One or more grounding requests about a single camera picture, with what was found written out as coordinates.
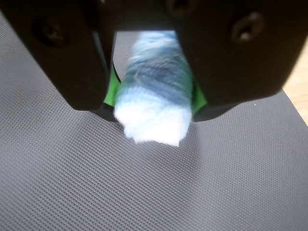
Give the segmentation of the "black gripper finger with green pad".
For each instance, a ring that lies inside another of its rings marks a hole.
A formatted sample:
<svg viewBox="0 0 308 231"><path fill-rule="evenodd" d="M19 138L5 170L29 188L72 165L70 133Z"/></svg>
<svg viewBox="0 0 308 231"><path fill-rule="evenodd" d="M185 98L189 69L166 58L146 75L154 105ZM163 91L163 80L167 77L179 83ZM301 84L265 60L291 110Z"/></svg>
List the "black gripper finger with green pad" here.
<svg viewBox="0 0 308 231"><path fill-rule="evenodd" d="M279 92L308 35L305 0L170 0L168 11L206 100L198 122Z"/></svg>
<svg viewBox="0 0 308 231"><path fill-rule="evenodd" d="M75 110L113 122L114 32L99 0L3 0L0 9L40 68Z"/></svg>

